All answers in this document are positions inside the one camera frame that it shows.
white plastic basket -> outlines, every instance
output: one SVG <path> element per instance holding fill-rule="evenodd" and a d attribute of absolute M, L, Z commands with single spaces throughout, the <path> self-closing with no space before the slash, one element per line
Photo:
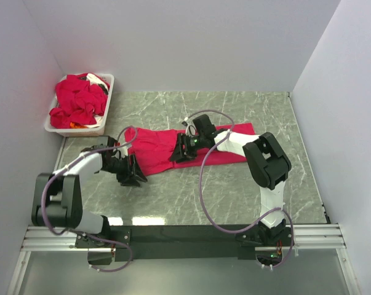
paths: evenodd
<path fill-rule="evenodd" d="M 66 128 L 66 129 L 58 129 L 51 125 L 50 123 L 50 115 L 47 115 L 46 121 L 44 122 L 44 128 L 48 132 L 57 132 L 58 134 L 61 134 L 64 137 L 81 137 L 81 136 L 100 136 L 103 135 L 105 132 L 105 125 L 106 125 L 106 119 L 107 114 L 109 111 L 109 105 L 111 100 L 111 94 L 113 92 L 113 85 L 114 85 L 114 76 L 111 74 L 97 74 L 99 77 L 101 77 L 104 81 L 106 81 L 110 85 L 109 94 L 107 96 L 107 103 L 106 103 L 106 109 L 105 113 L 103 115 L 102 124 L 99 127 L 95 128 L 80 128 L 80 129 L 72 129 L 72 128 Z M 54 99 L 51 102 L 50 110 L 52 108 L 55 108 L 58 106 L 58 100 L 57 96 L 54 95 Z"/>

gray wall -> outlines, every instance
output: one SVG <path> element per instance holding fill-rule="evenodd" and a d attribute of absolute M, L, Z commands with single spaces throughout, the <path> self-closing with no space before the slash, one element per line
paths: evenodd
<path fill-rule="evenodd" d="M 31 220 L 34 180 L 51 171 L 61 138 L 43 120 L 62 76 L 21 1 L 0 1 L 0 294 Z"/>
<path fill-rule="evenodd" d="M 293 105 L 327 211 L 371 294 L 371 1 L 341 1 Z"/>
<path fill-rule="evenodd" d="M 339 0 L 25 0 L 66 73 L 126 90 L 290 91 Z"/>

purple cable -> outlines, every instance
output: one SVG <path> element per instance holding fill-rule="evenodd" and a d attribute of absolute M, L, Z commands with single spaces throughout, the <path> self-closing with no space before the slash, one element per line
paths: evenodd
<path fill-rule="evenodd" d="M 133 130 L 135 130 L 135 136 L 130 140 L 128 141 L 127 143 L 124 143 L 120 146 L 111 146 L 111 147 L 104 147 L 102 149 L 96 149 L 94 151 L 90 151 L 80 157 L 78 157 L 76 160 L 74 160 L 73 162 L 71 162 L 69 165 L 66 165 L 61 171 L 59 171 L 56 175 L 54 175 L 53 177 L 50 178 L 50 180 L 47 182 L 47 184 L 44 186 L 44 189 L 43 189 L 43 193 L 42 193 L 42 199 L 41 199 L 41 208 L 42 208 L 42 217 L 43 217 L 43 221 L 44 221 L 44 225 L 47 226 L 49 228 L 49 230 L 54 234 L 54 235 L 61 235 L 63 234 L 64 232 L 66 232 L 68 229 L 63 229 L 61 232 L 57 232 L 55 231 L 55 229 L 53 228 L 51 222 L 49 221 L 49 217 L 47 216 L 47 211 L 46 211 L 46 198 L 47 198 L 47 191 L 49 190 L 49 187 L 50 185 L 60 176 L 64 175 L 67 171 L 69 171 L 70 169 L 72 169 L 75 165 L 77 165 L 81 160 L 85 159 L 86 157 L 88 157 L 89 155 L 92 155 L 92 154 L 95 154 L 97 152 L 105 152 L 105 151 L 112 151 L 114 149 L 119 149 L 119 148 L 122 148 L 124 146 L 128 146 L 130 145 L 137 137 L 137 129 L 133 126 L 128 126 L 124 129 L 121 130 L 121 132 L 119 133 L 118 135 L 118 139 L 119 137 L 129 128 L 132 128 Z M 95 237 L 93 235 L 90 235 L 90 234 L 87 234 L 86 235 L 90 238 L 93 238 L 94 240 L 98 240 L 100 242 L 105 242 L 105 243 L 112 243 L 112 244 L 116 244 L 116 245 L 119 245 L 121 247 L 124 247 L 124 248 L 127 248 L 129 250 L 129 260 L 121 267 L 118 267 L 117 269 L 99 269 L 98 267 L 96 266 L 92 266 L 93 269 L 96 269 L 96 270 L 99 270 L 101 272 L 116 272 L 118 270 L 121 270 L 125 267 L 128 266 L 128 264 L 132 261 L 133 259 L 133 252 L 132 252 L 132 249 L 130 249 L 130 247 L 128 245 L 126 245 L 125 243 L 121 243 L 121 242 L 117 242 L 117 241 L 111 241 L 111 240 L 105 240 L 104 238 L 98 238 L 98 237 Z"/>
<path fill-rule="evenodd" d="M 207 152 L 207 154 L 204 156 L 204 159 L 202 161 L 202 165 L 201 165 L 201 168 L 200 168 L 200 174 L 199 174 L 199 199 L 200 199 L 200 204 L 202 205 L 202 209 L 203 209 L 203 212 L 205 214 L 205 216 L 207 217 L 207 219 L 211 222 L 211 224 L 218 230 L 224 232 L 224 233 L 227 233 L 227 234 L 240 234 L 242 232 L 245 232 L 247 230 L 249 230 L 251 227 L 255 226 L 256 224 L 259 223 L 259 221 L 261 221 L 263 218 L 265 218 L 267 215 L 269 215 L 270 213 L 274 212 L 274 211 L 281 211 L 284 212 L 284 214 L 288 217 L 288 220 L 289 220 L 289 223 L 290 223 L 290 232 L 292 234 L 292 237 L 291 237 L 291 240 L 290 240 L 290 247 L 289 247 L 289 250 L 288 250 L 288 253 L 287 255 L 282 259 L 282 261 L 276 265 L 274 265 L 273 267 L 277 267 L 277 266 L 280 266 L 282 263 L 284 263 L 288 256 L 291 254 L 292 252 L 292 248 L 293 248 L 293 244 L 294 244 L 294 232 L 293 232 L 293 222 L 292 222 L 292 219 L 290 218 L 288 212 L 286 212 L 285 209 L 283 208 L 273 208 L 269 211 L 267 211 L 265 214 L 261 215 L 257 220 L 255 220 L 253 223 L 251 223 L 249 226 L 246 226 L 245 228 L 243 229 L 238 229 L 238 230 L 228 230 L 228 229 L 224 229 L 223 227 L 220 227 L 217 223 L 215 223 L 215 221 L 211 218 L 209 212 L 207 211 L 207 208 L 205 207 L 205 204 L 204 204 L 204 201 L 203 201 L 203 196 L 202 196 L 202 177 L 203 177 L 203 170 L 204 170 L 204 166 L 205 166 L 205 163 L 209 157 L 209 155 L 212 153 L 212 151 L 214 151 L 220 144 L 222 144 L 225 140 L 227 140 L 230 136 L 230 133 L 233 131 L 233 128 L 234 128 L 234 120 L 232 118 L 230 118 L 228 115 L 220 112 L 220 111 L 216 111 L 214 109 L 204 109 L 202 111 L 198 111 L 198 112 L 195 112 L 193 113 L 192 115 L 190 115 L 188 118 L 190 117 L 193 117 L 197 114 L 200 114 L 201 112 L 216 112 L 217 114 L 220 114 L 220 115 L 223 115 L 224 117 L 228 118 L 232 124 L 232 126 L 230 127 L 229 129 L 229 132 L 226 134 L 226 136 L 220 140 L 219 142 L 217 142 L 216 144 L 214 144 L 214 146 L 212 148 L 209 149 L 209 151 Z"/>

